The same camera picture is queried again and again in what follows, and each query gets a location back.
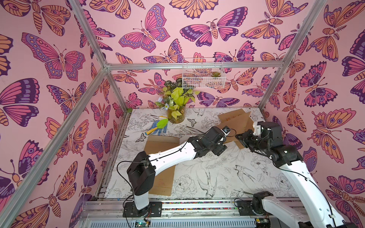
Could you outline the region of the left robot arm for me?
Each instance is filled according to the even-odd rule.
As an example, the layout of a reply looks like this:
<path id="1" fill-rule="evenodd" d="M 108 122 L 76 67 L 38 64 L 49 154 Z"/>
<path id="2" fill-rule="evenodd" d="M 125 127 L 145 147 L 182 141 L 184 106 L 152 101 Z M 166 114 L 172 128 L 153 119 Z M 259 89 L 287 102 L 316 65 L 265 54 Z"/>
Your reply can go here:
<path id="1" fill-rule="evenodd" d="M 209 152 L 220 156 L 227 149 L 224 143 L 230 131 L 228 126 L 222 129 L 214 126 L 204 134 L 190 137 L 175 148 L 156 154 L 147 154 L 145 151 L 138 153 L 126 171 L 126 181 L 132 189 L 133 201 L 124 205 L 123 217 L 161 216 L 157 206 L 161 207 L 162 203 L 150 203 L 149 200 L 149 191 L 154 185 L 155 177 L 179 163 L 204 157 Z"/>

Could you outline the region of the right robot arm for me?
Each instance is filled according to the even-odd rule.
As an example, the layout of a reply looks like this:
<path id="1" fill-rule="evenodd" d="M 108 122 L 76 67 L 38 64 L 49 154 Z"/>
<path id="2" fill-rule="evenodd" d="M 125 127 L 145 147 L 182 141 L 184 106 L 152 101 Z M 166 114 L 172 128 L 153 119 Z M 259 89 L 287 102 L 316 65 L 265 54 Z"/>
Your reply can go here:
<path id="1" fill-rule="evenodd" d="M 356 228 L 333 208 L 312 178 L 297 148 L 285 145 L 281 127 L 275 122 L 258 122 L 253 130 L 236 135 L 251 152 L 269 158 L 274 167 L 288 179 L 302 202 L 306 214 L 283 204 L 268 191 L 254 194 L 252 209 L 256 214 L 268 213 L 289 228 Z"/>

